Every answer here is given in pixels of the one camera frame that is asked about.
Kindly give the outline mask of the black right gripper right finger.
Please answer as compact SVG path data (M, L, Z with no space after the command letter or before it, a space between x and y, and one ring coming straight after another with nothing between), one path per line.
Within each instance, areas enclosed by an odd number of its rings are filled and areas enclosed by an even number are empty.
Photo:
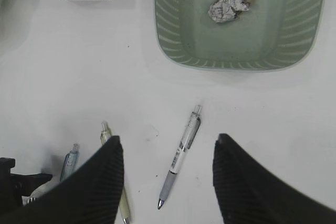
M224 223L335 223L335 210L279 179L226 133L215 142L213 186Z

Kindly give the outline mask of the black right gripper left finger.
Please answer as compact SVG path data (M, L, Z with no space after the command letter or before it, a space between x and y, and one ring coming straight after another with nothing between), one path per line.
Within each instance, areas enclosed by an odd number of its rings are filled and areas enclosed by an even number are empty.
M71 176L1 223L114 223L123 186L123 148L113 136Z

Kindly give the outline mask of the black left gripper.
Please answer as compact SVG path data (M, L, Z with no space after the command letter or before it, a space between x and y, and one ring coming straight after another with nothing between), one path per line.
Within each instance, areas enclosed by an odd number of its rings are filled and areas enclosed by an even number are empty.
M28 197L39 186L49 182L52 174L12 174L14 158L1 157L1 206L22 206L22 197Z

